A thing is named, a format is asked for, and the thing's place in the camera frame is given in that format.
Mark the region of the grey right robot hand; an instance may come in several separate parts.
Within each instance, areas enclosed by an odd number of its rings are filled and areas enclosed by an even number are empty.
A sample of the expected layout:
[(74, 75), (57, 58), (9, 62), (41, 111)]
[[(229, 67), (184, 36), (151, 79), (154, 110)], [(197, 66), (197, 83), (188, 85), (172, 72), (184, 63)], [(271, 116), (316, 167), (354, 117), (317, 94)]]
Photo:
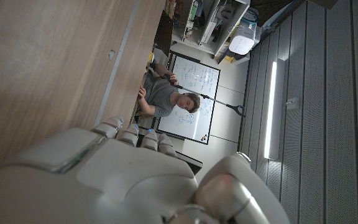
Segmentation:
[(197, 181), (164, 134), (113, 117), (0, 165), (0, 223), (288, 223), (241, 152)]

